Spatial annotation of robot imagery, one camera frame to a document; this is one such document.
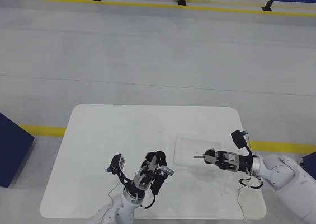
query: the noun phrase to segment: metal bracket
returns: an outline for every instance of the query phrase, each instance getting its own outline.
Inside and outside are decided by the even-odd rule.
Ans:
[[[273,4],[273,0],[269,0],[265,6],[262,6],[262,10],[264,10],[265,12],[272,12],[271,6]]]

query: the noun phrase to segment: clear plastic tray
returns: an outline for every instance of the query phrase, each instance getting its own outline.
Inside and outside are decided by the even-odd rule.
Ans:
[[[174,150],[174,165],[208,170],[216,169],[215,166],[206,164],[202,158],[193,158],[194,156],[202,156],[206,150],[211,148],[216,151],[223,151],[224,141],[219,138],[178,134]]]

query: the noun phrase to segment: black post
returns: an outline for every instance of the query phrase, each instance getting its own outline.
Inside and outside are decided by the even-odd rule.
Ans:
[[[186,1],[185,0],[176,0],[178,3],[178,6],[186,6]]]
[[[262,6],[262,10],[264,11],[268,11],[268,12],[271,12],[272,9],[271,9],[271,5],[273,3],[273,0],[269,0],[267,3],[266,3],[266,6]]]

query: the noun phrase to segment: white cable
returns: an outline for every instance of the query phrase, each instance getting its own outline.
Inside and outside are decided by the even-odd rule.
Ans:
[[[248,174],[249,174],[249,180],[248,180],[247,182],[245,182],[245,184],[246,184],[246,186],[249,188],[249,181],[251,180],[252,174],[249,173],[249,172],[248,172]],[[247,220],[246,220],[246,217],[245,217],[245,213],[243,212],[243,209],[242,209],[242,206],[241,206],[241,204],[240,204],[240,201],[238,200],[238,198],[240,197],[241,189],[242,189],[244,186],[242,186],[242,187],[240,187],[239,189],[237,189],[237,203],[238,203],[238,205],[240,206],[240,209],[241,209],[241,212],[242,212],[242,215],[243,215],[243,221],[244,221],[245,223],[247,223]]]
[[[120,184],[120,181],[119,181],[119,182],[117,183],[117,185],[115,185],[115,187],[108,193],[108,197],[110,197],[111,200],[112,200],[112,207],[113,207],[113,198],[112,198],[109,194],[112,193],[112,191],[114,191],[114,189],[116,189],[119,184]],[[106,212],[103,214],[103,216],[102,216],[102,218],[101,218],[101,224],[103,223],[103,218],[104,218],[104,216],[106,215],[106,213],[108,212],[109,209],[110,209],[110,205],[108,205],[108,208],[107,208]]]
[[[247,133],[247,139],[248,139],[248,147],[249,147],[250,150],[252,150],[251,149],[251,142],[249,142],[249,134],[248,133]]]

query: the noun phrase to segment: floor marking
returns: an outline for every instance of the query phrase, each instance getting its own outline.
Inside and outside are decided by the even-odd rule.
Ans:
[[[20,127],[33,136],[63,137],[66,131],[66,128],[64,127],[50,127],[39,125],[20,125]],[[251,148],[254,151],[285,152],[298,154],[311,154],[312,152],[316,151],[316,145],[287,142],[251,141]]]
[[[133,3],[133,2],[100,2],[94,0],[45,0],[48,2],[68,2],[68,3],[85,3],[85,4],[104,4],[110,6],[134,6],[134,7],[151,7],[151,8],[178,8],[181,10],[200,10],[200,11],[218,11],[218,12],[235,12],[245,14],[260,14],[274,16],[295,16],[295,17],[316,17],[315,13],[295,13],[295,12],[265,12],[262,10],[242,10],[236,8],[216,8],[206,6],[178,6],[172,4],[154,4],[154,3]]]

